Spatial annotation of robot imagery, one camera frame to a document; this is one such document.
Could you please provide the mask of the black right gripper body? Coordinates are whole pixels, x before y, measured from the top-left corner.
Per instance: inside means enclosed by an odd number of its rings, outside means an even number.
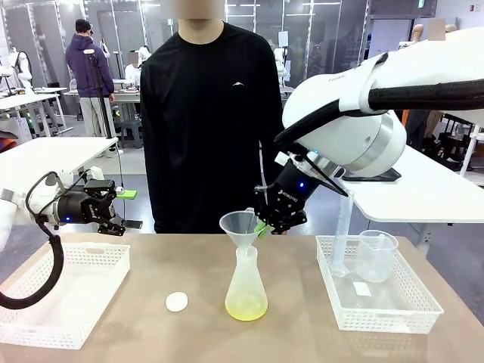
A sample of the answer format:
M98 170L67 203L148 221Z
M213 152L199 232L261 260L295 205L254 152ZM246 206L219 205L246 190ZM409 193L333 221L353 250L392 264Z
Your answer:
M304 209L306 201L320 184L319 179L300 171L289 160L267 189L268 207L282 216L296 214Z

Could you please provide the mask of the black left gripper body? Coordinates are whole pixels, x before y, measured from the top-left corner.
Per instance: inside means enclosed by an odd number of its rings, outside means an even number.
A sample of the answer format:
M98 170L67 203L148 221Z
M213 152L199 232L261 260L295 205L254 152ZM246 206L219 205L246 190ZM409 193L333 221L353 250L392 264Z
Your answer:
M70 191L57 201L59 222L85 225L99 222L96 209L98 200L81 191Z

